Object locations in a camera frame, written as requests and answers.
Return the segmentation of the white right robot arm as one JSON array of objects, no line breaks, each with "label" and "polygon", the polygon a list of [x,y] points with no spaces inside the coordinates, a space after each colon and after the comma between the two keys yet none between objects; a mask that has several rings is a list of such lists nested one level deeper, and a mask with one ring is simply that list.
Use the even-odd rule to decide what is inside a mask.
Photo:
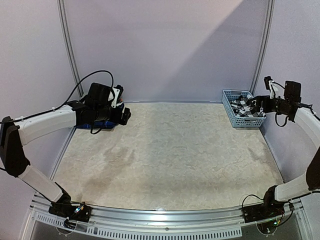
[{"label": "white right robot arm", "polygon": [[301,83],[287,80],[284,85],[277,83],[266,76],[264,84],[269,91],[268,95],[258,95],[251,102],[256,110],[264,113],[275,113],[275,123],[278,116],[285,116],[283,128],[290,121],[297,125],[299,132],[304,134],[302,146],[298,146],[299,140],[291,144],[297,147],[290,157],[302,157],[305,161],[305,170],[301,175],[286,183],[270,187],[263,197],[263,203],[259,206],[258,213],[262,218],[269,218],[278,208],[284,206],[290,200],[310,195],[320,189],[320,117],[313,110],[312,104],[302,102]]}]

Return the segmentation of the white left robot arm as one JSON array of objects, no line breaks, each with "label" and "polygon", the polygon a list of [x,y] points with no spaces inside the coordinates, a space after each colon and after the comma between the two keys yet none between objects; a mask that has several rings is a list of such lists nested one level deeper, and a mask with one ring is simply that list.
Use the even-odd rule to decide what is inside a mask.
[{"label": "white left robot arm", "polygon": [[6,116],[0,122],[2,170],[44,196],[63,217],[74,213],[74,205],[49,172],[72,129],[88,125],[95,135],[102,122],[125,126],[131,117],[122,100],[124,87],[115,85],[110,71],[97,70],[82,80],[100,73],[110,76],[110,85],[93,82],[79,100],[68,96],[60,106],[28,116]]}]

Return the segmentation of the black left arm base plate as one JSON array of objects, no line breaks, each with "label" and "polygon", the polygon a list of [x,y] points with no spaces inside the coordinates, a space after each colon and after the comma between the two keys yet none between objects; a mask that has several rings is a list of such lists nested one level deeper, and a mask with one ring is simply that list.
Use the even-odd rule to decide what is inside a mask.
[{"label": "black left arm base plate", "polygon": [[72,202],[68,198],[61,198],[51,203],[48,212],[69,220],[88,223],[92,210],[93,208],[84,202]]}]

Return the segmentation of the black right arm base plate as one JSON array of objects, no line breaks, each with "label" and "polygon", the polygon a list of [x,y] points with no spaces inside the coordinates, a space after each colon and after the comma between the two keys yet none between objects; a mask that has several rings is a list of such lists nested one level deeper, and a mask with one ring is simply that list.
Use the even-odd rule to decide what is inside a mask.
[{"label": "black right arm base plate", "polygon": [[[261,200],[262,203],[245,206],[245,201],[250,197],[257,198],[258,200]],[[287,202],[288,201],[277,201],[272,197],[262,199],[257,195],[250,194],[247,195],[241,203],[242,217],[245,223],[258,222],[270,218],[275,218],[277,216],[280,216],[280,219],[282,219],[285,215],[284,206]]]}]

